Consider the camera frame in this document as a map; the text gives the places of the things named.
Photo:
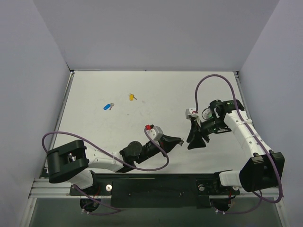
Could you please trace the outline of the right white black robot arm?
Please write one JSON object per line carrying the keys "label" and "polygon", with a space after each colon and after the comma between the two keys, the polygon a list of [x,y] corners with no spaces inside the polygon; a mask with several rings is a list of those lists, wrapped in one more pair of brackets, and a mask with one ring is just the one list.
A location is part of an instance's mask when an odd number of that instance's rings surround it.
{"label": "right white black robot arm", "polygon": [[214,192],[223,193],[229,186],[253,192],[279,185],[285,158],[259,136],[239,100],[214,100],[202,116],[194,108],[187,109],[185,116],[191,122],[189,150],[206,147],[210,134],[232,132],[248,158],[241,170],[218,172],[218,178],[211,182]]}

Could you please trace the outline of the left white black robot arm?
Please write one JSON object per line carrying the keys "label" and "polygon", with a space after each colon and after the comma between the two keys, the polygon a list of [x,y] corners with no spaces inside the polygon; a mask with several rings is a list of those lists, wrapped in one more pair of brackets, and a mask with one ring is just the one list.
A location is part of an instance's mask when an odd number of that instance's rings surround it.
{"label": "left white black robot arm", "polygon": [[152,171],[164,169],[169,164],[168,153],[183,144],[180,137],[171,137],[161,132],[147,130],[149,139],[145,145],[138,141],[129,143],[119,152],[106,152],[91,141],[78,136],[76,140],[46,151],[49,183],[70,182],[91,195],[97,190],[93,169],[109,170],[113,173],[127,173],[132,170],[146,172],[138,167],[149,158],[161,153],[166,163]]}

